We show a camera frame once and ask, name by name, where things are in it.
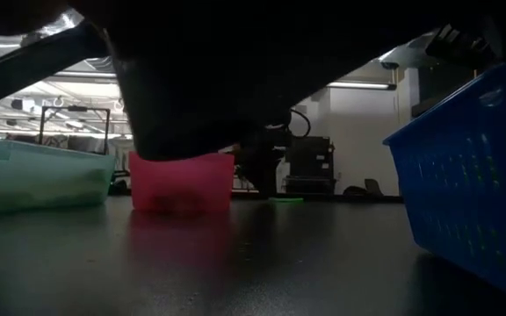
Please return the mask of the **black chair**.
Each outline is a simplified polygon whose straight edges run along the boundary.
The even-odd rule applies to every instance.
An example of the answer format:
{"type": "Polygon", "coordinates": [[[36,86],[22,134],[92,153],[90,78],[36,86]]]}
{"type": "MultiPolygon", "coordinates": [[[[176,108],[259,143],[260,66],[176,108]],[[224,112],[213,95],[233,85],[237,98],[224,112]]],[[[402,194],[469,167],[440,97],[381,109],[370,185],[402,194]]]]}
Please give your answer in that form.
{"type": "Polygon", "coordinates": [[[344,191],[343,195],[346,197],[370,197],[370,198],[382,198],[384,193],[381,191],[380,185],[377,180],[366,178],[364,180],[364,187],[348,186],[344,191]]]}

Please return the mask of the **black desk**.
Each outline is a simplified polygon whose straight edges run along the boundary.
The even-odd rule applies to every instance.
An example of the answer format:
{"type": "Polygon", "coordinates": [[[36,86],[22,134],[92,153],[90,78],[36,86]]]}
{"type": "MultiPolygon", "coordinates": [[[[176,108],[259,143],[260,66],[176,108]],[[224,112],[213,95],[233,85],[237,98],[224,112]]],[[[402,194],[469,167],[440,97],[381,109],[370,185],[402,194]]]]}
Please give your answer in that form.
{"type": "Polygon", "coordinates": [[[295,177],[284,179],[286,193],[334,195],[336,180],[326,177],[295,177]]]}

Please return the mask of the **blue plastic basket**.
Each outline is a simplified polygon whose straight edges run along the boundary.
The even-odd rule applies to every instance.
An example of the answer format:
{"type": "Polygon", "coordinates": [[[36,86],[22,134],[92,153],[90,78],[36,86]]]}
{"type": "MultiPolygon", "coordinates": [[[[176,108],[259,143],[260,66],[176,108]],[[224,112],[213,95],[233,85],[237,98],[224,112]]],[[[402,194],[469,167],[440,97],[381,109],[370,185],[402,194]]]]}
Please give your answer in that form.
{"type": "Polygon", "coordinates": [[[384,143],[415,242],[506,292],[506,63],[384,143]]]}

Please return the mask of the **teal plastic basket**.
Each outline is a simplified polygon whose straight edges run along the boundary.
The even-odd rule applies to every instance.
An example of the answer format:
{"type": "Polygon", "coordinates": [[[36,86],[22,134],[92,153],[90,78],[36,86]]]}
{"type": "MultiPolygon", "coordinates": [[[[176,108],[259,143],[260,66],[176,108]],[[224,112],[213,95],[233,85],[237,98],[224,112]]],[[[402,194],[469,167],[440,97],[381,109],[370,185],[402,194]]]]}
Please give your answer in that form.
{"type": "Polygon", "coordinates": [[[0,140],[0,213],[100,205],[114,165],[110,155],[0,140]]]}

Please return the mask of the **black stand frame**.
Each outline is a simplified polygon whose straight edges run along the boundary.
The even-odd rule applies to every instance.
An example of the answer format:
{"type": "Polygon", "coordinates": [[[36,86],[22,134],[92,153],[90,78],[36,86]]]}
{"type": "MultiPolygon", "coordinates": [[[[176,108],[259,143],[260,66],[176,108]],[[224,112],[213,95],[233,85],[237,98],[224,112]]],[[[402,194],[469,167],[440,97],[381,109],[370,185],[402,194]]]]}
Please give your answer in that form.
{"type": "Polygon", "coordinates": [[[100,119],[100,121],[105,124],[105,129],[101,133],[101,135],[104,136],[104,144],[101,154],[108,154],[108,139],[111,124],[111,110],[108,108],[87,107],[81,105],[69,105],[69,106],[42,105],[40,113],[40,128],[38,137],[39,145],[42,145],[44,143],[45,124],[48,122],[48,120],[58,116],[62,111],[93,112],[94,114],[96,114],[100,119]]]}

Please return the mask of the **black monitor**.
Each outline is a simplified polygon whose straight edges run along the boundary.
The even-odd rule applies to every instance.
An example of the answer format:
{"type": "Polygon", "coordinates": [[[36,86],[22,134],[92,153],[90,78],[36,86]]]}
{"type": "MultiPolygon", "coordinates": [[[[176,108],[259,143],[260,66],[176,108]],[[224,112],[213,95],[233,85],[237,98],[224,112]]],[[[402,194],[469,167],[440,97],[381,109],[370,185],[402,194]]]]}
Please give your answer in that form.
{"type": "Polygon", "coordinates": [[[286,150],[287,162],[325,162],[332,160],[334,147],[330,137],[307,136],[293,139],[291,146],[286,150]]]}

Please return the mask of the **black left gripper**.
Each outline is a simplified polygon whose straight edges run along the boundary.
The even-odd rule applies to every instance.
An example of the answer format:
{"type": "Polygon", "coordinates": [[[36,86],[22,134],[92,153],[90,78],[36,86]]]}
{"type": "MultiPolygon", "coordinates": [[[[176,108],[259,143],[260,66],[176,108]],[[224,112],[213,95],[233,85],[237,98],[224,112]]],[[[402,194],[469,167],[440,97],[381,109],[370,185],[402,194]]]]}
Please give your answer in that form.
{"type": "Polygon", "coordinates": [[[292,140],[287,127],[263,128],[241,139],[234,150],[238,176],[250,182],[261,196],[274,197],[278,194],[278,168],[292,140]],[[263,170],[257,163],[268,165],[263,170]]]}

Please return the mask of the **red plastic basket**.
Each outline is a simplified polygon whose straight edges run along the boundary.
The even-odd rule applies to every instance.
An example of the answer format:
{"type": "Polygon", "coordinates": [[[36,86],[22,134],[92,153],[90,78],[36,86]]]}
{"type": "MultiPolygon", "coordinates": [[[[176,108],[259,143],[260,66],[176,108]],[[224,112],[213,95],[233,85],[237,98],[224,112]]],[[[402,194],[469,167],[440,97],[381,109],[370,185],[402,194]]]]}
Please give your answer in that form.
{"type": "Polygon", "coordinates": [[[129,154],[133,208],[157,213],[216,213],[230,206],[235,158],[204,154],[190,159],[152,162],[129,154]]]}

